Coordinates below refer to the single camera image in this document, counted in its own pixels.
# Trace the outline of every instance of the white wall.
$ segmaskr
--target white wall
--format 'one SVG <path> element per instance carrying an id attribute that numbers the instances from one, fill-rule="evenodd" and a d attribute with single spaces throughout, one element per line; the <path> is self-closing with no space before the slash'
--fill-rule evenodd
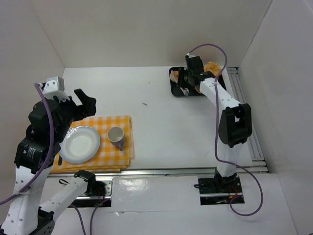
<path id="1" fill-rule="evenodd" d="M 181 65 L 190 49 L 208 42 L 239 66 L 271 0 L 31 2 L 65 67 Z M 214 49 L 202 55 L 224 61 Z"/>
<path id="2" fill-rule="evenodd" d="M 0 179 L 5 179 L 14 177 L 18 143 L 40 101 L 33 84 L 62 76 L 64 66 L 28 1 L 1 0 L 0 22 Z"/>
<path id="3" fill-rule="evenodd" d="M 300 235 L 313 233 L 312 65 L 312 8 L 305 0 L 274 0 L 239 75 Z"/>

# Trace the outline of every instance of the black wire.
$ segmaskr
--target black wire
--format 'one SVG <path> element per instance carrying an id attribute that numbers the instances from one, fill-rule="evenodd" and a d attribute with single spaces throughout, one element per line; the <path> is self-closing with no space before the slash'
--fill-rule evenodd
<path id="1" fill-rule="evenodd" d="M 66 180 L 64 180 L 64 179 L 59 179 L 59 183 L 61 185 L 67 185 L 68 184 L 68 182 Z"/>

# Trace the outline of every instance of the plate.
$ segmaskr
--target plate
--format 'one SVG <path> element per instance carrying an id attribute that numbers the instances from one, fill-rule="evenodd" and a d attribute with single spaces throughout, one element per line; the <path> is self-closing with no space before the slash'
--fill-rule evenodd
<path id="1" fill-rule="evenodd" d="M 69 163 L 83 163 L 98 151 L 100 136 L 91 126 L 76 126 L 67 132 L 60 146 L 62 159 Z"/>

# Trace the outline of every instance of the mug handle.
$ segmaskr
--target mug handle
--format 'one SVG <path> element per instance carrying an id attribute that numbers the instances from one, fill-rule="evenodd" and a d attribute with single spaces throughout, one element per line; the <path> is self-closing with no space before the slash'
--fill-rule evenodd
<path id="1" fill-rule="evenodd" d="M 118 142 L 118 148 L 119 148 L 119 151 L 123 151 L 123 146 L 122 146 L 121 142 Z"/>

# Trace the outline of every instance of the folded cloth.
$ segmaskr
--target folded cloth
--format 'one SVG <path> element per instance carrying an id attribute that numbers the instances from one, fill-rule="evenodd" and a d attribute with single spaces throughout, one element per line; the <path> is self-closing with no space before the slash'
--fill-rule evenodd
<path id="1" fill-rule="evenodd" d="M 61 165 L 58 165 L 59 154 L 57 154 L 51 170 L 52 173 L 76 172 L 78 170 L 93 172 L 120 171 L 130 164 L 130 160 L 134 156 L 133 130 L 130 116 L 90 117 L 73 122 L 71 128 L 81 125 L 91 126 L 98 131 L 100 147 L 97 153 L 91 159 L 81 164 L 72 164 L 62 160 Z M 126 141 L 123 151 L 113 146 L 107 138 L 108 130 L 114 126 L 119 126 L 124 130 Z"/>

